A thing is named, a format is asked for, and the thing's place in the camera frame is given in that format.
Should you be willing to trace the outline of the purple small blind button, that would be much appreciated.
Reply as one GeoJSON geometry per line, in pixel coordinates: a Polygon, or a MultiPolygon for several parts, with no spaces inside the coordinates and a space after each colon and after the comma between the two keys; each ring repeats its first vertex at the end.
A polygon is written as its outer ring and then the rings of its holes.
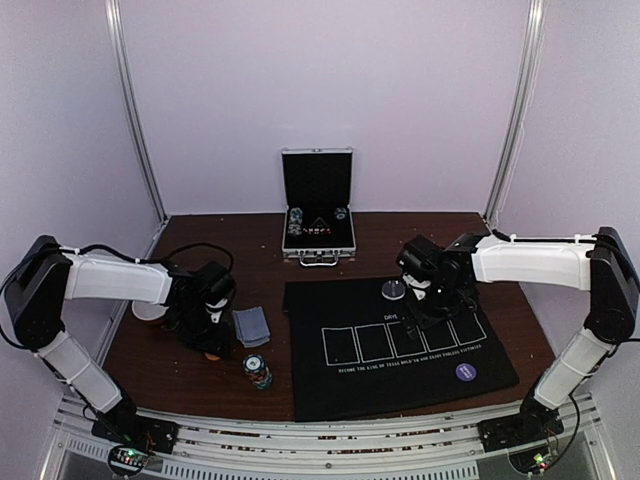
{"type": "Polygon", "coordinates": [[[455,374],[462,382],[472,382],[477,378],[478,372],[474,365],[463,362],[456,366],[455,374]]]}

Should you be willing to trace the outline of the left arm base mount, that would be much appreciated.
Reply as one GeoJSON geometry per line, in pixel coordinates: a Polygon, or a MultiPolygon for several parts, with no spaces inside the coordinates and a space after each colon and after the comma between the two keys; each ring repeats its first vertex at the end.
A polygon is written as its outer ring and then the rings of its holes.
{"type": "Polygon", "coordinates": [[[177,423],[136,415],[131,428],[116,427],[106,419],[94,421],[93,436],[114,443],[107,453],[110,470],[123,478],[140,474],[160,454],[173,452],[179,426],[177,423]]]}

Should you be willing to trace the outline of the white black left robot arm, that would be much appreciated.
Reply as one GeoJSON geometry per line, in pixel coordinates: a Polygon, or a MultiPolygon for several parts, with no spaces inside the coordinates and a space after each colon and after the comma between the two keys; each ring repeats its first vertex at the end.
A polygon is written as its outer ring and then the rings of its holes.
{"type": "Polygon", "coordinates": [[[130,257],[104,244],[70,248],[42,235],[3,279],[1,291],[14,334],[9,345],[40,358],[123,444],[143,436],[143,421],[124,389],[65,326],[67,302],[128,302],[138,319],[162,321],[187,348],[218,359],[231,354],[233,328],[223,316],[236,283],[232,267],[217,261],[188,270],[171,256],[130,257]]]}

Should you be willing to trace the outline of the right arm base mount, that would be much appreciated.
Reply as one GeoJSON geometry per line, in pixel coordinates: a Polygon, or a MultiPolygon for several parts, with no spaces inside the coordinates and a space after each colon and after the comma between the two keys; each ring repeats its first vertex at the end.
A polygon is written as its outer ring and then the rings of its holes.
{"type": "Polygon", "coordinates": [[[485,452],[509,450],[509,464],[529,476],[542,474],[551,466],[559,448],[558,434],[564,432],[558,416],[542,422],[514,414],[483,420],[477,427],[485,452]]]}

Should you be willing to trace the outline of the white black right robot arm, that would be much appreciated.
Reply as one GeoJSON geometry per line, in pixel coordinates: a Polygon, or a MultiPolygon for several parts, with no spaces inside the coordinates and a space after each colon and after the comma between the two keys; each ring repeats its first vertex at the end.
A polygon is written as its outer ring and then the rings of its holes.
{"type": "Polygon", "coordinates": [[[639,276],[612,227],[558,239],[494,230],[463,234],[448,247],[417,235],[404,244],[396,263],[407,290],[404,322],[410,331],[475,311],[479,283],[524,282],[589,292],[583,326],[535,382],[513,419],[513,433],[522,441],[545,431],[574,390],[635,330],[639,276]]]}

